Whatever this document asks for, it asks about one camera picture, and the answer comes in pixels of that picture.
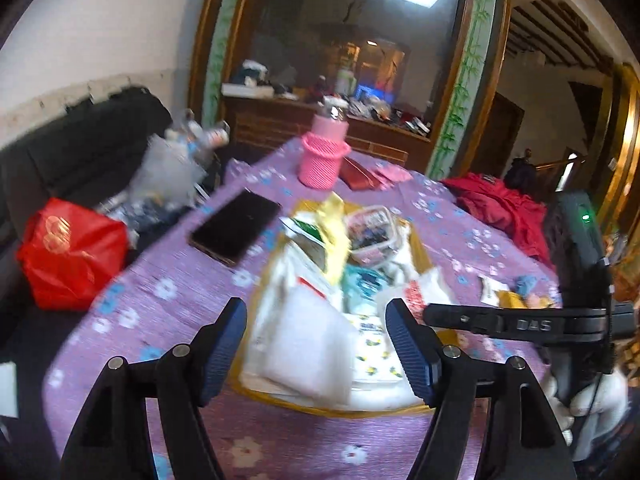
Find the white gloved right hand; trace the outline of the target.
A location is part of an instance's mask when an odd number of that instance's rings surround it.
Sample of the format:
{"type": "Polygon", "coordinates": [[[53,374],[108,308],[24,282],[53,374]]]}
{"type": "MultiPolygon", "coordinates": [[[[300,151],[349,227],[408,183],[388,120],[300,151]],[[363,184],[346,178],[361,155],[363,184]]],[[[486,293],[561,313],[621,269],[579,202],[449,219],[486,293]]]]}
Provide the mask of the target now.
{"type": "Polygon", "coordinates": [[[566,445],[573,447],[574,462],[586,460],[593,442],[614,430],[628,408],[627,378],[618,366],[566,402],[559,399],[558,382],[550,370],[544,374],[541,388],[566,445]]]}

